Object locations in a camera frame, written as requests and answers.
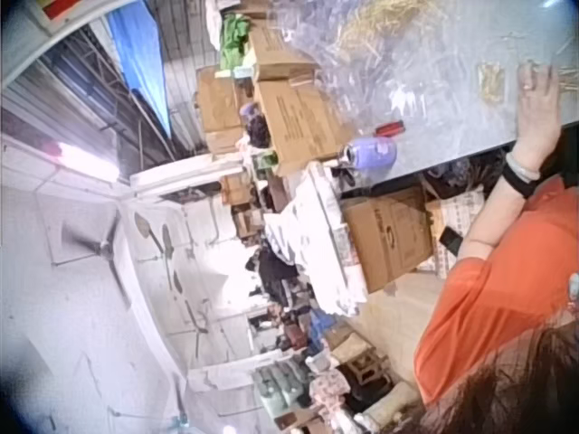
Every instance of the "blue tarp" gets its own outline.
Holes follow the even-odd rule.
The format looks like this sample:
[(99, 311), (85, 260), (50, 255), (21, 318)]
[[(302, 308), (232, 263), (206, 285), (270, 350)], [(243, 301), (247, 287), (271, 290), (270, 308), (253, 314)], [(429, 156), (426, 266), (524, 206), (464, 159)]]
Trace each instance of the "blue tarp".
[(143, 1), (116, 9), (107, 19), (128, 86), (140, 92), (171, 137), (157, 23)]

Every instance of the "purple bottle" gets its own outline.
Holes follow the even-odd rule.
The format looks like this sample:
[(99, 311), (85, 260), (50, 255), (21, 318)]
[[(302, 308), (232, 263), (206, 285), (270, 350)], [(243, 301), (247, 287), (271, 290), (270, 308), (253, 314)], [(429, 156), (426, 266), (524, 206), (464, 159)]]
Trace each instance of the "purple bottle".
[(396, 143), (389, 137), (360, 137), (347, 144), (340, 161), (357, 170), (388, 168), (396, 161)]

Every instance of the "green cloth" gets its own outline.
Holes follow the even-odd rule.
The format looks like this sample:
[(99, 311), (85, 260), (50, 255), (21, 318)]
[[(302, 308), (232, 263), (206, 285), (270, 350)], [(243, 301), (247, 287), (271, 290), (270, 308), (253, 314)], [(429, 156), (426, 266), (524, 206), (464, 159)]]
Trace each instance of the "green cloth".
[(232, 70), (243, 62), (243, 46), (247, 42), (250, 22), (241, 14), (227, 14), (221, 35), (221, 69)]

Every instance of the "hand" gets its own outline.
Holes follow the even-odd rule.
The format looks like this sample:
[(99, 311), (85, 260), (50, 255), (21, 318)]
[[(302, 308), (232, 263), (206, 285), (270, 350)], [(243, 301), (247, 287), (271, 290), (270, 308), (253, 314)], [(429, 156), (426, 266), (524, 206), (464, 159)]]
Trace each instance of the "hand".
[(517, 127), (513, 157), (526, 169), (538, 171), (561, 134), (559, 77), (551, 67), (530, 61), (519, 66)]

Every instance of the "orange shirt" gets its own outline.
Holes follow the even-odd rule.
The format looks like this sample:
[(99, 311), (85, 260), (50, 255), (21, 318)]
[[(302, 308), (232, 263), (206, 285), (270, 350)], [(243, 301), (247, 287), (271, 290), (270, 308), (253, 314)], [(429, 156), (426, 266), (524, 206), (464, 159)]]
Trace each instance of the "orange shirt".
[(552, 180), (487, 260), (463, 259), (451, 270), (414, 356), (424, 403), (565, 308), (569, 278), (579, 271), (578, 206), (577, 190)]

